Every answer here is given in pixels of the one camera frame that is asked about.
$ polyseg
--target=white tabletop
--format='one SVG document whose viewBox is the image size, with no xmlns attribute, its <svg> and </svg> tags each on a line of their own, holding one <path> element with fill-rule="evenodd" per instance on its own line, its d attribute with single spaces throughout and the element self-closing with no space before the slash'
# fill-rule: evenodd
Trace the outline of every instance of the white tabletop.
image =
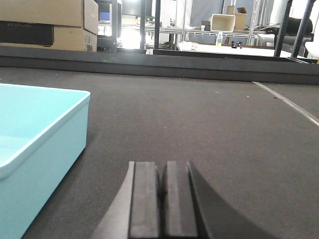
<svg viewBox="0 0 319 239">
<path fill-rule="evenodd" d="M 193 42 L 181 42 L 179 45 L 180 51 L 195 51 L 209 52 L 222 54 L 250 55 L 250 56 L 274 56 L 274 50 L 261 48 L 231 48 L 230 46 L 216 47 L 215 45 L 202 45 Z M 291 53 L 282 51 L 280 57 L 290 57 Z"/>
</svg>

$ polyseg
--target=computer monitor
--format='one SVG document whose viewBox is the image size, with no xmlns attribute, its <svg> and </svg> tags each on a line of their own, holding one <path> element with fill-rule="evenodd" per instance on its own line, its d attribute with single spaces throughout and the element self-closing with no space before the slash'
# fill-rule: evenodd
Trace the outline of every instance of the computer monitor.
<svg viewBox="0 0 319 239">
<path fill-rule="evenodd" d="M 145 16 L 152 16 L 152 1 L 145 2 Z M 141 16 L 141 0 L 123 0 L 122 15 Z"/>
</svg>

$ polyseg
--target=metal strip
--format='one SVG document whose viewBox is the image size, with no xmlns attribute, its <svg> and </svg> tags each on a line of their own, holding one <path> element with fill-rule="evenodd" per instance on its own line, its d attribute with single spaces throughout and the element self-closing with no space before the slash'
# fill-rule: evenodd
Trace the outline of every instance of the metal strip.
<svg viewBox="0 0 319 239">
<path fill-rule="evenodd" d="M 256 84 L 257 86 L 259 86 L 260 88 L 264 89 L 265 91 L 269 92 L 270 94 L 272 94 L 273 96 L 277 97 L 278 99 L 282 100 L 284 103 L 286 103 L 287 105 L 289 105 L 291 108 L 293 108 L 295 111 L 299 112 L 300 114 L 302 114 L 305 118 L 307 118 L 308 120 L 310 120 L 310 122 L 314 123 L 316 126 L 319 127 L 319 119 L 315 116 L 313 116 L 311 113 L 309 113 L 308 111 L 306 111 L 305 109 L 303 109 L 302 107 L 298 106 L 297 104 L 295 104 L 294 102 L 292 102 L 291 100 L 288 100 L 286 97 L 280 95 L 279 93 L 277 93 L 276 91 L 273 91 L 272 89 L 268 88 L 267 86 L 259 83 L 259 82 L 253 82 L 254 84 Z"/>
<path fill-rule="evenodd" d="M 300 51 L 300 47 L 306 32 L 306 27 L 308 25 L 309 19 L 310 19 L 310 15 L 311 15 L 311 11 L 314 7 L 314 3 L 316 0 L 308 0 L 307 3 L 307 7 L 305 10 L 305 14 L 304 17 L 300 23 L 299 29 L 298 29 L 298 33 L 295 39 L 295 43 L 294 43 L 294 47 L 293 47 L 293 51 L 291 53 L 291 57 L 297 57 L 298 53 Z"/>
<path fill-rule="evenodd" d="M 287 29 L 287 25 L 288 25 L 289 13 L 290 13 L 290 9 L 291 9 L 292 4 L 293 4 L 293 0 L 288 0 L 285 14 L 284 14 L 283 19 L 281 21 L 281 26 L 279 29 L 279 33 L 277 35 L 277 40 L 275 41 L 274 56 L 277 56 L 277 57 L 280 57 L 280 53 L 283 49 L 286 29 Z"/>
<path fill-rule="evenodd" d="M 159 48 L 160 42 L 160 0 L 156 0 L 155 7 L 155 39 L 154 39 L 154 49 Z"/>
<path fill-rule="evenodd" d="M 146 5 L 146 0 L 141 0 L 140 49 L 145 49 L 145 15 L 146 15 L 145 5 Z"/>
</svg>

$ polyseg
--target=black border rail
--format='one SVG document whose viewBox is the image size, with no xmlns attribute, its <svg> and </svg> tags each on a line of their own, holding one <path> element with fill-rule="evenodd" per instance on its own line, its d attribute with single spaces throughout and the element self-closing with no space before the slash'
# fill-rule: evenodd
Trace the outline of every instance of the black border rail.
<svg viewBox="0 0 319 239">
<path fill-rule="evenodd" d="M 122 75 L 319 85 L 319 65 L 277 57 L 75 52 L 0 46 L 0 66 Z"/>
</svg>

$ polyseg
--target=small black object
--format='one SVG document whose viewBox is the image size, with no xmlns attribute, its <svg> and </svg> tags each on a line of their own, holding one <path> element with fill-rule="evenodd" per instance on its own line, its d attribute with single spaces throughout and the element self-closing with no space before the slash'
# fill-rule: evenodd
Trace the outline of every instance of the small black object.
<svg viewBox="0 0 319 239">
<path fill-rule="evenodd" d="M 236 44 L 235 44 L 235 41 L 232 41 L 231 42 L 231 48 L 234 48 L 236 49 L 237 47 L 239 47 L 240 49 L 242 49 L 242 42 L 241 41 L 238 41 Z"/>
</svg>

